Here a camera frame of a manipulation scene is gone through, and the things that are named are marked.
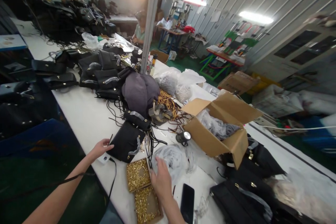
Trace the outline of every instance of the hand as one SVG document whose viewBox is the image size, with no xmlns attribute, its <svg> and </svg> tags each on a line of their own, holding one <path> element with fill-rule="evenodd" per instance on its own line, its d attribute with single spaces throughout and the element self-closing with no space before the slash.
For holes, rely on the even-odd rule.
<svg viewBox="0 0 336 224">
<path fill-rule="evenodd" d="M 102 156 L 106 151 L 113 149 L 114 145 L 108 145 L 109 142 L 110 139 L 104 138 L 95 145 L 92 151 L 90 151 L 87 155 L 90 158 L 91 163 L 93 163 L 97 158 Z"/>
<path fill-rule="evenodd" d="M 160 199 L 160 201 L 166 202 L 173 199 L 172 195 L 172 178 L 169 174 L 168 167 L 165 161 L 159 157 L 155 157 L 157 161 L 157 174 L 153 170 L 150 171 L 152 186 Z"/>
</svg>

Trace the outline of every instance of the right hand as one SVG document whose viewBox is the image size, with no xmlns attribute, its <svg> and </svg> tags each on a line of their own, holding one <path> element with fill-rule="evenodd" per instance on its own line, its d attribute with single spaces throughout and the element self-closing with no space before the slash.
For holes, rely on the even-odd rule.
<svg viewBox="0 0 336 224">
<path fill-rule="evenodd" d="M 150 171 L 152 186 L 161 201 L 167 201 L 173 198 L 172 195 L 172 178 L 169 174 L 165 161 L 159 157 L 155 157 L 157 161 L 157 174 L 153 170 Z"/>
</svg>

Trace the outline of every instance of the left hand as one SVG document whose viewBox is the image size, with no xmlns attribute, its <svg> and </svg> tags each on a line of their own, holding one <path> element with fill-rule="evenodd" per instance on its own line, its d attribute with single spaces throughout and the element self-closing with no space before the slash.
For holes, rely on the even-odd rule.
<svg viewBox="0 0 336 224">
<path fill-rule="evenodd" d="M 99 141 L 95 145 L 92 151 L 90 151 L 87 155 L 90 158 L 91 162 L 94 162 L 97 158 L 102 156 L 106 151 L 113 149 L 114 145 L 108 145 L 109 142 L 110 142 L 109 138 L 104 138 L 103 140 Z"/>
</svg>

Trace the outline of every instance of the yellow crate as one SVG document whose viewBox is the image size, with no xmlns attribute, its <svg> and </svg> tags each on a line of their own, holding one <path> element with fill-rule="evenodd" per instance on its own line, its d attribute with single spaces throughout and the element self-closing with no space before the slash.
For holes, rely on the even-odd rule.
<svg viewBox="0 0 336 224">
<path fill-rule="evenodd" d="M 255 95 L 257 93 L 259 93 L 261 90 L 264 90 L 265 88 L 267 88 L 269 85 L 271 84 L 274 84 L 274 85 L 277 85 L 279 87 L 281 87 L 281 85 L 277 82 L 274 82 L 270 79 L 267 79 L 266 77 L 262 76 L 262 75 L 259 75 L 257 73 L 252 73 L 251 75 L 253 78 L 259 78 L 260 79 L 260 82 L 255 85 L 253 88 L 251 88 L 249 91 L 247 91 L 247 93 L 249 95 Z"/>
</svg>

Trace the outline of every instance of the metal pole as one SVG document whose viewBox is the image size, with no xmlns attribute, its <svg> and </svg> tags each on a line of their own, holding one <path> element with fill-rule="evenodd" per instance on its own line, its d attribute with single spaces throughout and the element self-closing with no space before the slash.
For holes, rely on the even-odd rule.
<svg viewBox="0 0 336 224">
<path fill-rule="evenodd" d="M 153 28 L 154 28 L 154 21 L 156 15 L 156 8 L 158 5 L 158 0 L 148 0 L 148 7 L 147 7 L 147 19 L 146 19 L 146 28 L 145 28 L 145 38 L 143 41 L 143 50 L 142 50 L 142 59 L 141 59 L 141 74 L 145 74 L 147 70 L 147 59 L 150 44 L 152 42 L 153 36 Z"/>
</svg>

